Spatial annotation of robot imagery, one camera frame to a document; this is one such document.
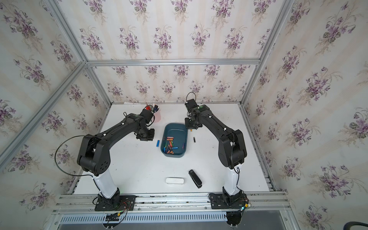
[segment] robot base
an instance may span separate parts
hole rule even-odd
[[[238,192],[235,195],[228,195],[223,188],[223,193],[215,194],[210,193],[209,199],[211,201],[212,209],[241,209],[245,204],[248,204],[249,200],[247,195]]]
[[[119,197],[114,195],[111,199],[106,199],[105,197],[98,195],[95,211],[121,211],[125,208],[125,204],[123,204],[123,202],[126,202],[127,205],[129,205],[128,203],[130,202],[128,211],[132,211],[136,196],[123,196],[119,194],[118,196]]]

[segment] white eraser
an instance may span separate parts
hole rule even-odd
[[[168,178],[166,178],[166,183],[167,184],[182,185],[182,184],[184,184],[184,178],[168,177]]]

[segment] blue plastic tray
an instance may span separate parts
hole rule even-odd
[[[166,142],[169,143],[166,138],[174,137],[173,143],[174,147],[178,147],[177,149],[173,149],[174,154],[166,154],[163,151]],[[187,149],[187,137],[188,130],[185,128],[185,124],[182,123],[169,123],[165,127],[163,132],[162,142],[161,142],[161,152],[168,157],[179,158],[182,157]]]

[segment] vent grille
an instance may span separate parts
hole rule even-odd
[[[107,214],[64,214],[60,224],[107,223]],[[226,212],[128,213],[121,223],[216,222],[227,221]]]

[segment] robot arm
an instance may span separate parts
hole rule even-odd
[[[116,210],[120,206],[120,191],[109,172],[110,148],[131,132],[141,141],[152,141],[155,130],[146,126],[152,117],[152,111],[143,109],[139,115],[131,113],[104,132],[83,137],[77,164],[93,177],[99,189],[98,202],[106,204],[105,210]]]
[[[185,103],[189,118],[185,118],[187,129],[197,129],[205,125],[219,141],[218,156],[221,163],[228,167],[227,179],[223,187],[223,199],[228,206],[244,197],[238,186],[241,164],[247,156],[243,133],[224,125],[206,105],[197,105],[194,99]]]
[[[206,105],[197,105],[194,99],[185,103],[189,118],[185,118],[187,129],[198,129],[205,125],[219,141],[219,159],[221,163],[229,169],[234,169],[238,164],[244,163],[247,156],[243,133],[240,130],[233,130],[224,125]]]

